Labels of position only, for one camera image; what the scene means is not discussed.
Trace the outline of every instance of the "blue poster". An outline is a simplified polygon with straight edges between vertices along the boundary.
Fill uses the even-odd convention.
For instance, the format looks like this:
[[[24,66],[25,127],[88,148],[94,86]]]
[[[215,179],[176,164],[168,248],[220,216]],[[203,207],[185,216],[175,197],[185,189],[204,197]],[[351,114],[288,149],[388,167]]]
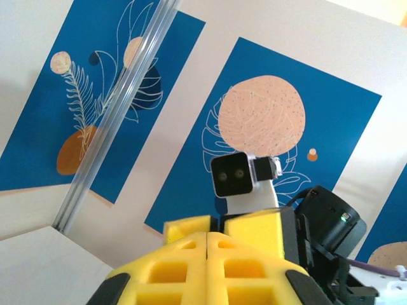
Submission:
[[[0,191],[72,181],[157,4],[74,0],[0,158]],[[203,26],[176,15],[91,187],[111,203]]]
[[[240,38],[145,223],[162,232],[168,220],[227,213],[209,163],[236,151],[279,156],[281,205],[306,187],[332,190],[380,99]]]
[[[406,185],[407,166],[401,173],[399,180],[394,186],[386,204],[382,208],[377,220],[356,259],[367,262],[372,253],[379,247],[407,241],[406,229]]]

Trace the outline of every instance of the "white line drawing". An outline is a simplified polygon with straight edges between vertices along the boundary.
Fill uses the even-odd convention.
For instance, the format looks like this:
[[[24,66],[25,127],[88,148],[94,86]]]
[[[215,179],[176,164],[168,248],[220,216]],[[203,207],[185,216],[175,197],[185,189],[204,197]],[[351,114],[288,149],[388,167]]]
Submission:
[[[112,55],[103,50],[94,51],[95,56],[98,58],[98,63],[100,64],[102,75],[102,92],[97,95],[96,98],[93,92],[93,82],[90,81],[89,76],[86,74],[84,68],[80,67],[73,60],[71,60],[67,52],[58,52],[54,54],[51,59],[51,70],[54,73],[61,75],[65,79],[65,82],[69,85],[69,88],[66,89],[66,96],[70,101],[67,104],[69,106],[69,110],[74,115],[74,120],[76,122],[74,127],[75,129],[80,131],[79,137],[82,138],[82,147],[79,160],[82,160],[86,153],[86,150],[88,149],[92,128],[98,123],[99,119],[105,113],[107,107],[111,102],[113,94],[117,90],[115,84],[125,72],[125,69],[121,69],[119,73],[120,66],[122,65],[120,63],[120,60],[121,58],[123,58],[125,53],[125,49],[120,49],[120,34],[122,34],[122,32],[127,33],[127,35],[125,35],[127,40],[126,46],[129,45],[131,40],[135,36],[134,34],[136,25],[138,25],[139,22],[142,22],[141,30],[137,33],[137,37],[135,37],[139,38],[139,41],[141,41],[141,37],[144,35],[144,31],[146,30],[146,26],[148,24],[151,13],[151,8],[154,3],[149,3],[148,5],[146,5],[137,14],[135,20],[133,19],[133,17],[135,16],[135,13],[133,11],[137,9],[137,5],[134,4],[135,0],[130,1],[127,4],[118,22],[116,28],[116,54]],[[132,55],[132,57],[134,56],[136,50],[137,48],[134,51],[130,52],[130,55]],[[111,75],[109,74],[109,78],[111,78],[111,81],[106,81],[106,62],[104,62],[104,60],[108,60],[114,65],[113,78],[111,78]],[[148,75],[149,72],[154,68],[157,60],[157,58],[154,58],[153,63],[151,64],[146,75]],[[128,115],[126,116],[126,119],[135,121],[136,123],[139,122],[139,116],[137,113],[139,109],[155,109],[161,104],[163,98],[162,90],[153,93],[148,92],[149,88],[153,87],[161,81],[161,77],[157,74],[157,76],[154,77],[144,78],[143,81],[145,79],[147,85],[143,86],[142,84],[140,86],[139,90],[137,91],[137,95],[133,99],[132,105],[130,106],[133,113],[128,113]]]
[[[214,107],[209,110],[207,119],[205,122],[205,126],[202,130],[202,136],[201,136],[201,143],[202,143],[202,160],[203,160],[203,165],[205,167],[205,170],[210,173],[210,161],[212,158],[217,157],[217,156],[224,156],[225,154],[230,154],[230,153],[235,153],[237,152],[234,148],[230,147],[222,138],[221,133],[219,131],[219,110],[221,107],[221,104],[223,102],[224,97],[226,96],[227,93],[225,93],[214,105]],[[230,124],[231,130],[233,133],[233,126],[236,125],[236,120],[241,121],[242,120],[242,113],[247,112],[247,113],[252,113],[253,109],[255,108],[255,105],[252,103],[252,99],[249,100],[249,103],[247,104],[247,107],[245,109],[236,109],[236,113],[238,114],[237,116],[233,116],[230,114],[226,118],[226,124]],[[278,105],[278,103],[274,101],[270,101],[268,103],[268,107],[266,108],[267,111],[266,113],[262,113],[260,117],[253,117],[250,118],[249,121],[246,122],[241,122],[240,126],[254,126],[260,122],[262,122],[265,119],[268,119],[270,117],[270,113],[272,111],[278,111],[280,110],[279,116],[277,123],[282,123],[282,120],[289,119],[287,116],[285,116],[282,113],[281,110],[281,105]],[[247,140],[249,138],[253,137],[260,137],[264,139],[264,143],[266,144],[267,138],[270,134],[270,130],[260,130],[256,131],[258,134],[256,135],[245,135],[244,139],[242,140]],[[279,143],[271,143],[268,145],[275,145],[275,146],[282,146],[284,145],[285,142],[287,142],[290,139],[290,137],[286,137],[283,139],[282,142]],[[283,166],[283,176],[279,179],[276,180],[274,183],[274,186],[276,188],[277,196],[279,197],[279,204],[285,205],[286,202],[288,202],[292,197],[301,189],[303,184],[306,183],[311,183],[311,179],[305,175],[304,173],[297,172],[295,170],[296,166],[296,161],[297,161],[297,156],[298,156],[298,146],[295,145],[292,149],[288,150],[286,153],[283,155],[280,155],[279,157],[283,162],[285,162]]]

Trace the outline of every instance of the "clear plastic tube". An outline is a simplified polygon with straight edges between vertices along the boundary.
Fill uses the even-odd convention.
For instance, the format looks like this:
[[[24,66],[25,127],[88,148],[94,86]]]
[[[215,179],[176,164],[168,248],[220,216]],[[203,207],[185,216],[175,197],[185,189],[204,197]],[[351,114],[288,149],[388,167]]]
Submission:
[[[111,102],[74,176],[53,227],[66,234],[123,122],[130,104],[147,73],[176,13],[180,0],[161,0],[151,18],[129,69],[118,80]]]

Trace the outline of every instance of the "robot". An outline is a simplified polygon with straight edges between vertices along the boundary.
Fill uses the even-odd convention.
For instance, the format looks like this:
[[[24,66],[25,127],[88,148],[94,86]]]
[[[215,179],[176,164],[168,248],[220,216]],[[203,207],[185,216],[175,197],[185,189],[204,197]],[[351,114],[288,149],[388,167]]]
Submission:
[[[228,215],[165,223],[163,247],[110,273],[88,305],[373,305],[379,300],[379,291],[352,275],[346,259],[366,232],[350,205],[315,186],[279,208],[273,187],[282,175],[278,158],[238,152],[214,158],[211,169]],[[302,201],[294,209],[297,200]]]

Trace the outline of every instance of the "purple cable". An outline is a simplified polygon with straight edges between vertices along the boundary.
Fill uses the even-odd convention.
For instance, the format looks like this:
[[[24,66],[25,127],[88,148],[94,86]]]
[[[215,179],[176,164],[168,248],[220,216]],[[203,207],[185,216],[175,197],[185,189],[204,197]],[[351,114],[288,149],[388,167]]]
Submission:
[[[393,276],[395,278],[400,277],[400,273],[398,273],[398,271],[396,271],[396,270],[376,267],[376,266],[373,266],[373,265],[366,264],[364,262],[354,261],[353,259],[348,259],[348,262],[349,262],[349,264],[351,266],[361,268],[363,270],[371,271],[371,272],[374,272],[374,273],[379,273],[381,275]]]

